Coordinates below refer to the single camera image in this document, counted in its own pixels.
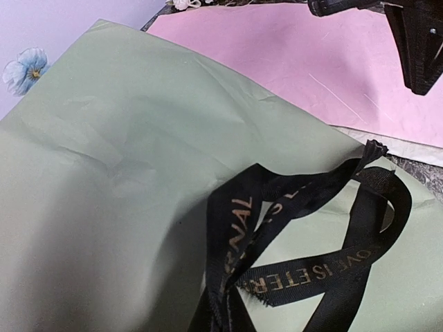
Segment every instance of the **dark granite surface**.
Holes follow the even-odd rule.
[[[254,0],[251,2],[250,0],[219,0],[220,3],[229,2],[230,6],[243,6],[248,3],[305,3],[304,0]],[[377,5],[375,7],[369,8],[375,12],[383,12],[383,7],[381,5]],[[175,8],[172,6],[165,6],[160,12],[158,12],[152,19],[150,19],[141,29],[142,31],[147,31],[147,29],[155,22],[159,15],[167,15],[173,14],[177,12]],[[414,176],[417,180],[423,183],[432,193],[434,193],[435,197],[443,203],[443,168],[427,165],[424,163],[419,163],[417,161],[408,160],[405,158],[400,158],[397,156],[388,156],[388,159],[391,160],[394,164],[398,165],[400,168],[404,169],[410,175]]]

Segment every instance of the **paper bag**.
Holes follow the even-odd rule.
[[[0,329],[21,332],[185,331],[208,195],[255,163],[326,172],[360,147],[212,60],[106,21],[0,122],[0,144]],[[443,329],[443,209],[396,175],[413,210],[350,331]],[[290,223],[261,260],[339,249],[355,194]],[[258,331],[302,331],[321,296],[248,311]]]

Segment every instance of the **pink paper bag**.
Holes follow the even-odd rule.
[[[443,83],[404,86],[384,15],[318,18],[306,5],[200,8],[160,16],[148,33],[206,55],[322,121],[443,147]]]

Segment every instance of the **black ribbon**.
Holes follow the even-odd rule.
[[[348,331],[371,265],[398,239],[411,208],[394,172],[364,169],[386,152],[369,141],[362,158],[314,175],[281,176],[253,165],[216,189],[208,199],[206,289],[188,332],[255,332],[237,287],[271,306],[325,293],[304,331]],[[251,267],[291,220],[323,207],[352,178],[361,185],[341,250]],[[254,232],[263,201],[273,203]],[[387,201],[395,216],[381,232]]]

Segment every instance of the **white wall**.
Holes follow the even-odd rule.
[[[164,0],[0,0],[0,77],[27,48],[43,48],[52,63],[98,19],[141,29],[164,5]],[[0,119],[19,100],[0,79]]]

